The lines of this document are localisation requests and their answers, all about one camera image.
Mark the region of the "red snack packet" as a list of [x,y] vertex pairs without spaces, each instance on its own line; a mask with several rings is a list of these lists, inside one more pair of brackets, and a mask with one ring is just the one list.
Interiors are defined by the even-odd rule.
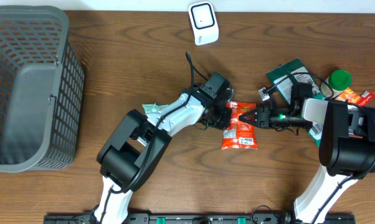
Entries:
[[230,101],[225,105],[232,110],[230,125],[223,131],[221,149],[257,149],[254,126],[239,120],[239,116],[256,109],[255,103]]

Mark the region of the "white green packet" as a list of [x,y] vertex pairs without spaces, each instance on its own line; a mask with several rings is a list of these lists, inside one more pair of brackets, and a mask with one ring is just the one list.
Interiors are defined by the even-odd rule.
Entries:
[[294,84],[297,83],[309,83],[312,84],[313,97],[316,99],[324,100],[325,96],[322,94],[319,86],[315,82],[316,78],[309,75],[308,69],[305,67],[303,62],[299,58],[283,64],[271,72],[267,73],[267,78],[276,84],[283,80],[287,75],[294,74],[295,76],[285,79],[281,84],[275,87],[275,90],[281,94],[282,98],[290,104],[291,100],[291,89]]

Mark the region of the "teal packet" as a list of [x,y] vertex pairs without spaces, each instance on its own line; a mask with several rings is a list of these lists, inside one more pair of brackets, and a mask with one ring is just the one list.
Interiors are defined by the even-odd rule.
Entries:
[[155,113],[157,111],[160,111],[164,108],[166,108],[168,105],[157,105],[154,104],[143,104],[142,107],[144,109],[145,114]]

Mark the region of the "green lid spice jar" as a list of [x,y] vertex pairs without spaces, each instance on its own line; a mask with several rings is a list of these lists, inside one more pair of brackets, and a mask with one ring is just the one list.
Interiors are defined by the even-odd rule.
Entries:
[[336,98],[352,84],[352,76],[346,70],[335,70],[324,82],[320,90],[327,98]]

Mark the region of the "small orange box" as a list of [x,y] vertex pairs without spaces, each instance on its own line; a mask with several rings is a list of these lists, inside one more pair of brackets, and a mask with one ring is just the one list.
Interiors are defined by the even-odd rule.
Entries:
[[355,93],[352,89],[347,88],[342,91],[335,100],[338,101],[347,101],[348,103],[355,103],[360,99],[360,96]]

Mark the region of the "small red sachet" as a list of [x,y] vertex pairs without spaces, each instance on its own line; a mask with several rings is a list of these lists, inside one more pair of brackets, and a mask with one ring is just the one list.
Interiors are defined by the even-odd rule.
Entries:
[[365,90],[363,94],[356,101],[356,104],[359,106],[366,106],[373,98],[375,94],[369,90]]

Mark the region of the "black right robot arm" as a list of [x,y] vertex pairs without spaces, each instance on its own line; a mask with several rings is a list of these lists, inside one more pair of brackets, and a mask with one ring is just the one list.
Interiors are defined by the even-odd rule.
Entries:
[[288,108],[275,107],[272,88],[262,88],[259,93],[267,104],[240,115],[241,122],[276,131],[322,127],[318,171],[295,199],[293,211],[278,215],[277,221],[323,223],[346,189],[375,173],[375,108],[316,99],[309,83],[292,86]]

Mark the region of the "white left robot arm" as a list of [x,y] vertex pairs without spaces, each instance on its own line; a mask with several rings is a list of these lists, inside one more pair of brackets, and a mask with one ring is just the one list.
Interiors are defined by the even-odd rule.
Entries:
[[233,94],[230,81],[213,73],[205,83],[184,89],[164,109],[148,114],[129,111],[98,153],[103,193],[92,221],[123,223],[133,192],[149,179],[172,137],[196,123],[224,130],[231,119],[226,103]]

